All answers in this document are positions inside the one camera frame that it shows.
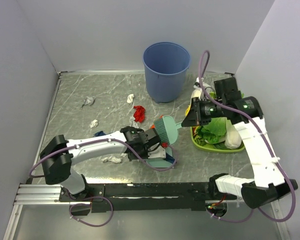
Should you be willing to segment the teal dustpan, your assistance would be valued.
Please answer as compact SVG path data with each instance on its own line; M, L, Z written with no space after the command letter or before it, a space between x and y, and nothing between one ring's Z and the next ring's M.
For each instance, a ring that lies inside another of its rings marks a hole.
M166 169L166 168L173 168L174 165L177 163L176 160L176 154L174 149L171 146L168 146L165 148L166 153L168 153L169 155L173 156L173 158L175 159L175 162L173 164L165 161L162 158L152 158L152 159L148 159L148 154L147 157L144 158L145 162L150 165L152 168L156 168L156 169Z

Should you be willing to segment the teal hand brush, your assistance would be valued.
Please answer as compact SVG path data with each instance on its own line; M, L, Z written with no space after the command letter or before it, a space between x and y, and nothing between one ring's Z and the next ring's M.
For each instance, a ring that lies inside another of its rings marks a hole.
M177 141L182 122L176 123L172 116L164 115L153 124L162 143L172 145Z

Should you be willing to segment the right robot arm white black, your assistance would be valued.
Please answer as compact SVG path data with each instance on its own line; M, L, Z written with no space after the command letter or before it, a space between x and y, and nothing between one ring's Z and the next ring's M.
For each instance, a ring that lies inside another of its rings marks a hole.
M268 138L265 118L257 99L242 97L234 77L215 81L216 99L207 93L200 78L195 83L206 98L191 99L182 127L203 126L212 119L227 118L245 146L254 174L253 179L223 173L215 175L209 180L209 195L213 199L220 199L224 194L235 195L251 209L256 209L291 194L291 207L295 208L298 184L288 178L279 164L280 159Z

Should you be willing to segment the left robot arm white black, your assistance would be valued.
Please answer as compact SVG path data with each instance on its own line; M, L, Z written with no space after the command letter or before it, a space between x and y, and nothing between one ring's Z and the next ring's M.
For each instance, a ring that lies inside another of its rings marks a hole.
M67 140L64 135L57 135L40 153L43 177L46 184L60 184L77 201L83 201L89 195L89 188L84 176L72 167L92 158L123 153L129 160L166 158L166 150L153 128L144 131L126 126L110 134L86 139Z

